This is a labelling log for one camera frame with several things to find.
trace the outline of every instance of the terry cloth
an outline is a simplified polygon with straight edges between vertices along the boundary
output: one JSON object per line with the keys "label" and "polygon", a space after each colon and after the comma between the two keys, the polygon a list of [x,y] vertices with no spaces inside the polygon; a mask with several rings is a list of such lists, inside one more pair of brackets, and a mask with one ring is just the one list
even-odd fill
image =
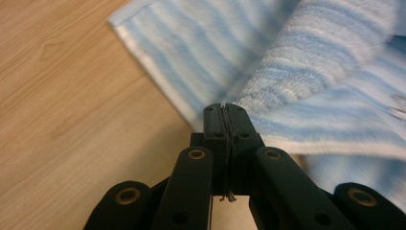
{"label": "terry cloth", "polygon": [[352,180],[406,211],[405,6],[136,0],[109,21],[195,130],[205,106],[234,102],[267,146],[311,155],[320,187]]}

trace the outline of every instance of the wooden table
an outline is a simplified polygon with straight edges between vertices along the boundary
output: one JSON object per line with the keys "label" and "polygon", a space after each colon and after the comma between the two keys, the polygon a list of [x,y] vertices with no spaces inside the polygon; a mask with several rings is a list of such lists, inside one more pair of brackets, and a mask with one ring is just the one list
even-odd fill
{"label": "wooden table", "polygon": [[[0,3],[0,229],[82,229],[110,187],[152,186],[188,146],[106,22],[125,2]],[[213,229],[254,228],[246,198],[214,203]]]}

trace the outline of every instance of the metal screw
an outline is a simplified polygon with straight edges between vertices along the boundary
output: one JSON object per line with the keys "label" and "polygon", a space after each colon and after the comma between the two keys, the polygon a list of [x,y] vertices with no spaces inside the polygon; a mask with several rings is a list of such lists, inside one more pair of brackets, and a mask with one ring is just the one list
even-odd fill
{"label": "metal screw", "polygon": [[370,195],[369,193],[360,189],[350,188],[348,195],[353,201],[363,206],[373,207],[377,204],[377,201],[373,195]]}
{"label": "metal screw", "polygon": [[265,151],[265,154],[266,154],[271,160],[279,160],[279,159],[282,158],[281,153],[280,153],[280,152],[277,152],[277,151],[275,151],[275,150],[267,149],[267,150]]}
{"label": "metal screw", "polygon": [[200,149],[193,149],[188,152],[188,156],[193,160],[200,160],[206,156],[206,152]]}
{"label": "metal screw", "polygon": [[140,198],[141,192],[137,188],[129,187],[121,189],[116,194],[116,202],[121,205],[127,205],[137,201]]}

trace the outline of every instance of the black plastic part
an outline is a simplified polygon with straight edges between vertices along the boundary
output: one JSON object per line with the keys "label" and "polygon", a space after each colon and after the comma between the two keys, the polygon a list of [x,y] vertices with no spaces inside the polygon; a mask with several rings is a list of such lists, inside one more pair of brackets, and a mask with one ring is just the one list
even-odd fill
{"label": "black plastic part", "polygon": [[356,183],[341,184],[334,191],[338,208],[358,229],[404,230],[405,214],[377,191]]}
{"label": "black plastic part", "polygon": [[278,215],[278,229],[355,229],[283,150],[258,149],[252,170],[258,186],[253,191],[265,194],[263,200]]}
{"label": "black plastic part", "polygon": [[224,121],[223,108],[220,103],[207,106],[203,110],[204,133],[202,147],[208,148],[214,155],[213,195],[227,196],[229,192],[229,160],[231,154],[230,137]]}
{"label": "black plastic part", "polygon": [[148,229],[150,198],[150,189],[143,183],[126,181],[117,184],[104,195],[84,229]]}
{"label": "black plastic part", "polygon": [[184,149],[178,157],[151,229],[210,229],[213,154]]}
{"label": "black plastic part", "polygon": [[248,196],[251,187],[249,166],[263,142],[255,131],[247,112],[240,106],[226,103],[231,130],[232,156],[230,159],[230,186],[234,195]]}

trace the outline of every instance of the striped towel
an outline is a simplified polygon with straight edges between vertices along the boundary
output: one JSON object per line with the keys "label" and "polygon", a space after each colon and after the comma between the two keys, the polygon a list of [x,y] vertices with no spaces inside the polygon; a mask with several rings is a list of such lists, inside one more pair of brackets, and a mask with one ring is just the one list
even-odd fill
{"label": "striped towel", "polygon": [[405,0],[137,0],[109,21],[195,130],[245,107],[327,191],[366,184],[406,212]]}

